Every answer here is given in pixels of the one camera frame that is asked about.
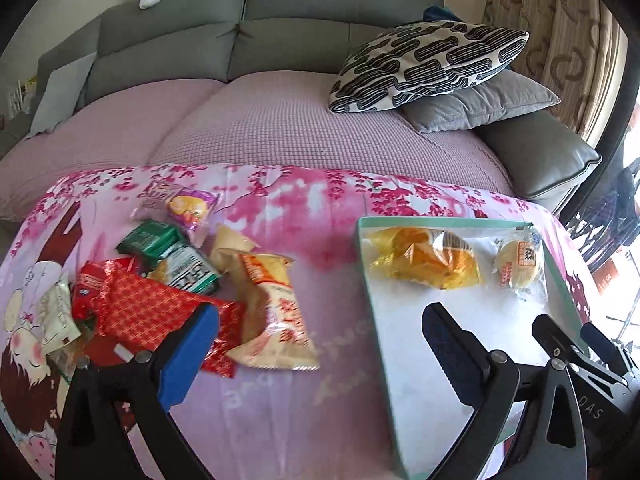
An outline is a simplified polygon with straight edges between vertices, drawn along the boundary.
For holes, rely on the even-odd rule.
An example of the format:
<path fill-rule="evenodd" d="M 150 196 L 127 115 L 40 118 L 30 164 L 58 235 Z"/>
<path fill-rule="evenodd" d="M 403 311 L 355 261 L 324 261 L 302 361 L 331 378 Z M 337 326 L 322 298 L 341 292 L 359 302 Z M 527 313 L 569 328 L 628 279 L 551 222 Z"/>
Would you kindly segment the dark green snack packet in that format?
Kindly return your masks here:
<path fill-rule="evenodd" d="M 144 272 L 154 270 L 171 248 L 186 244 L 186 237 L 176 227 L 165 222 L 144 220 L 116 246 L 123 255 L 140 261 Z"/>

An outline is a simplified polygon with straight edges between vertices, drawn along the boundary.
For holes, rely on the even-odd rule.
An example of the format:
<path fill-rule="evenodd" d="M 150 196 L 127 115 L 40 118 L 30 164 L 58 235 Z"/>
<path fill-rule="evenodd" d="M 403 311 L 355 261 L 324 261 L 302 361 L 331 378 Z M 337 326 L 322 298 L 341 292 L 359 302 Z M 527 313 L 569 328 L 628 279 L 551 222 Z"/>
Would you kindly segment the dark red snack packet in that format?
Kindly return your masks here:
<path fill-rule="evenodd" d="M 94 336 L 86 343 L 85 355 L 97 366 L 115 366 L 128 363 L 138 348 L 111 336 Z"/>

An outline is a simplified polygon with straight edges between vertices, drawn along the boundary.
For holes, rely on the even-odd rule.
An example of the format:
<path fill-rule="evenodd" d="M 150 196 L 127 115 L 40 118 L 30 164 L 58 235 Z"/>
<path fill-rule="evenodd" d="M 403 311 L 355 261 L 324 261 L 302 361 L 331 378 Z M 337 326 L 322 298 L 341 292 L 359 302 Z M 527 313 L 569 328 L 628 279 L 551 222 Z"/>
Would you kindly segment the red nice kiss biscuit packet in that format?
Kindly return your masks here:
<path fill-rule="evenodd" d="M 140 314 L 145 282 L 135 258 L 89 261 L 77 275 L 73 318 L 82 322 L 93 320 L 100 335 L 113 335 Z"/>

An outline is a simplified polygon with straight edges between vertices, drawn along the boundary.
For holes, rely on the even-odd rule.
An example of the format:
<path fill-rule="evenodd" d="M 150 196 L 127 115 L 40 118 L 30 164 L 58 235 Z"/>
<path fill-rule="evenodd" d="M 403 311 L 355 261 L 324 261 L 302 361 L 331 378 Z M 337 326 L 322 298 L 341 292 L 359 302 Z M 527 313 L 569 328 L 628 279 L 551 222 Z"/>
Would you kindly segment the pale green white snack packet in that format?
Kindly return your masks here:
<path fill-rule="evenodd" d="M 67 274 L 63 274 L 38 300 L 36 324 L 42 328 L 41 349 L 45 356 L 81 336 L 72 315 Z"/>

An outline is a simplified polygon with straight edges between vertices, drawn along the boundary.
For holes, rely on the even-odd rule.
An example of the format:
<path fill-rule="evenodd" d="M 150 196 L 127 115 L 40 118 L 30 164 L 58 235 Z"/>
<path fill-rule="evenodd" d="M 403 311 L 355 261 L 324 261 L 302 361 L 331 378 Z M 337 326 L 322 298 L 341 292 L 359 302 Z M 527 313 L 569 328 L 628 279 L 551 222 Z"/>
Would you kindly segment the orange cream bread packet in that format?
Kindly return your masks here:
<path fill-rule="evenodd" d="M 245 304 L 241 343 L 227 356 L 262 370 L 318 370 L 318 352 L 288 277 L 292 260 L 231 248 L 222 248 L 218 255 Z"/>

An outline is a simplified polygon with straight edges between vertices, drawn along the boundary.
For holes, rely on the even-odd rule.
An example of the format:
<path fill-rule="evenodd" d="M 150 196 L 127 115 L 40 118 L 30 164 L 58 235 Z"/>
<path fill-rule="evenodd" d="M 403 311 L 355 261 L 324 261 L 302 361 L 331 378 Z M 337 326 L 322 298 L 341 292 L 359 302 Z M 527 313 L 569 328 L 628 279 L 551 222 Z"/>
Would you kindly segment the clear green-edged barcode snack packet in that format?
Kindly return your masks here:
<path fill-rule="evenodd" d="M 76 339 L 70 344 L 47 355 L 48 361 L 58 370 L 66 382 L 71 382 L 79 358 L 85 354 L 85 343 Z"/>

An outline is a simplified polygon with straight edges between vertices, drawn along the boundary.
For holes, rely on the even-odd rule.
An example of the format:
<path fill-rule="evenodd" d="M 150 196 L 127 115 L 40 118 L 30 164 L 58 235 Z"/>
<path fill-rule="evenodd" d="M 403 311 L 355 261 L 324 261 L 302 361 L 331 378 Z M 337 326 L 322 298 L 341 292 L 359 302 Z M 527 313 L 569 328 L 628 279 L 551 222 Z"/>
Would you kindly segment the teal shallow box tray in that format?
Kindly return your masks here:
<path fill-rule="evenodd" d="M 503 287 L 500 245 L 524 222 L 364 217 L 362 275 L 380 350 L 397 465 L 408 479 L 583 479 L 586 437 L 567 366 L 536 341 L 545 314 L 567 335 L 580 318 L 552 255 L 526 292 Z M 385 234 L 417 232 L 433 248 L 461 244 L 480 269 L 472 287 L 392 278 L 378 264 Z"/>

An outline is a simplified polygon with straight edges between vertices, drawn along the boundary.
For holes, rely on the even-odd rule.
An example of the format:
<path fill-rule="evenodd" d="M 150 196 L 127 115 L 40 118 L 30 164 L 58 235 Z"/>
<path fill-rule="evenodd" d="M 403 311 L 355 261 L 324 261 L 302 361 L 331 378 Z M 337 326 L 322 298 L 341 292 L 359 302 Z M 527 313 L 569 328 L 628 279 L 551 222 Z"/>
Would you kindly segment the purple swiss roll packet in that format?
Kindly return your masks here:
<path fill-rule="evenodd" d="M 208 237 L 209 218 L 220 199 L 220 193 L 157 182 L 146 192 L 131 218 L 172 224 L 186 234 L 194 247 L 201 248 Z"/>

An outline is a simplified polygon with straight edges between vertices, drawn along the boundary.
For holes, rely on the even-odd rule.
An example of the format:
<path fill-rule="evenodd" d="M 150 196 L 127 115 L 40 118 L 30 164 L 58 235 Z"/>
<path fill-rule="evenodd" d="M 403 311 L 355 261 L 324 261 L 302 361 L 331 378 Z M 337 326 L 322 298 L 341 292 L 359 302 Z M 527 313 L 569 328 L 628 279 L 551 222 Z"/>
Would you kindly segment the yellow pudding jelly cup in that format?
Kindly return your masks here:
<path fill-rule="evenodd" d="M 218 224 L 208 258 L 219 273 L 224 273 L 228 270 L 228 252 L 251 252 L 257 246 L 241 232 Z"/>

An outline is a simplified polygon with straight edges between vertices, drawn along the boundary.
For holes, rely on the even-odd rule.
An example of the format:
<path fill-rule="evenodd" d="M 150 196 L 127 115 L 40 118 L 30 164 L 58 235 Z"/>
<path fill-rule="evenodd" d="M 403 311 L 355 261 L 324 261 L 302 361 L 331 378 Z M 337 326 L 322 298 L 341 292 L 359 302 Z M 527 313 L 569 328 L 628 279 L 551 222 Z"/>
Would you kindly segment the yellow cake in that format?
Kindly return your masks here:
<path fill-rule="evenodd" d="M 439 290 L 483 283 L 472 246 L 453 232 L 398 226 L 371 232 L 366 240 L 376 250 L 371 269 L 386 278 Z"/>

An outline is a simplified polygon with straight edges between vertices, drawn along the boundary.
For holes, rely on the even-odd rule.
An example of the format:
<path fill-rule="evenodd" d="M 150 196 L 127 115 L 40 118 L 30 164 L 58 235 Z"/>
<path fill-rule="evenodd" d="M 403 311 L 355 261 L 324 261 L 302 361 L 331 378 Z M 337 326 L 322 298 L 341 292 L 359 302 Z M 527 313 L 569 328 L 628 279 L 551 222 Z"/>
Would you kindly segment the black clothes drying rack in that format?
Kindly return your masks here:
<path fill-rule="evenodd" d="M 568 222 L 570 237 L 599 293 L 591 313 L 600 330 L 639 353 L 639 162 Z"/>

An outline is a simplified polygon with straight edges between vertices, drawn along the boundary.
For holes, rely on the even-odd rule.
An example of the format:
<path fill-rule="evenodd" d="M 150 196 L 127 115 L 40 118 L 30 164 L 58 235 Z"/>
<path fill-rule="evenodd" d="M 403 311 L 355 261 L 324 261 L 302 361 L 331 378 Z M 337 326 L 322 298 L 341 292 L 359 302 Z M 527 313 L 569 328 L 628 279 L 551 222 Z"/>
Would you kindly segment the round bun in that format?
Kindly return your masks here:
<path fill-rule="evenodd" d="M 547 300 L 544 241 L 531 226 L 517 228 L 496 240 L 492 274 L 498 285 L 521 300 Z"/>

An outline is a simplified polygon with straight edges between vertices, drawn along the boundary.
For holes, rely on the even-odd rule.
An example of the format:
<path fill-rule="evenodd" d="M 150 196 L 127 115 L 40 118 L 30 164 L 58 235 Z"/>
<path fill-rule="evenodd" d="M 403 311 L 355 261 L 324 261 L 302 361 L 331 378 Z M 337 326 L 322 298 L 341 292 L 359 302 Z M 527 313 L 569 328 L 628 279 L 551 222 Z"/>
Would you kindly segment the white green Korean snack packet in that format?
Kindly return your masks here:
<path fill-rule="evenodd" d="M 167 248 L 157 266 L 146 278 L 169 287 L 213 296 L 219 288 L 220 275 L 209 260 L 196 248 L 177 242 Z"/>

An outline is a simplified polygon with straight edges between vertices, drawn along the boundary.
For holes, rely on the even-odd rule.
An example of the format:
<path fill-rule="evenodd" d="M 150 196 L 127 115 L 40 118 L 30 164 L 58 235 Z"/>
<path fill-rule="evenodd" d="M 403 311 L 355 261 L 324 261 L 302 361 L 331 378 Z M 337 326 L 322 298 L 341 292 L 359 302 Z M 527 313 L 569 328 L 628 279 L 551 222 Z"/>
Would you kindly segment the long red gold-pattern snack pack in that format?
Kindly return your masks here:
<path fill-rule="evenodd" d="M 206 297 L 146 279 L 141 312 L 128 326 L 111 336 L 154 351 L 173 330 L 178 330 L 200 305 L 212 304 L 219 315 L 219 330 L 202 364 L 202 369 L 225 378 L 235 374 L 236 364 L 228 352 L 241 343 L 241 323 L 245 307 L 236 301 Z"/>

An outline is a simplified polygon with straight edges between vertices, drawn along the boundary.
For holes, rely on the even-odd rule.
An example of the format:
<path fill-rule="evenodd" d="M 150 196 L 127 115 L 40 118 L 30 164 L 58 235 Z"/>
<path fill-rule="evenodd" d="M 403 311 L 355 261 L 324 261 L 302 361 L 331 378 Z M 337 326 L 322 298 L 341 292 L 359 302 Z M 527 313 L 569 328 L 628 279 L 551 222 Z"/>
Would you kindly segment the pink checkered sofa cover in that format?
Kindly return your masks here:
<path fill-rule="evenodd" d="M 122 166 L 231 162 L 413 177 L 513 193 L 498 157 L 470 130 L 421 134 L 388 110 L 333 114 L 334 78 L 265 72 L 230 84 L 181 79 L 104 96 L 1 159 L 1 217 L 26 218 L 58 179 Z"/>

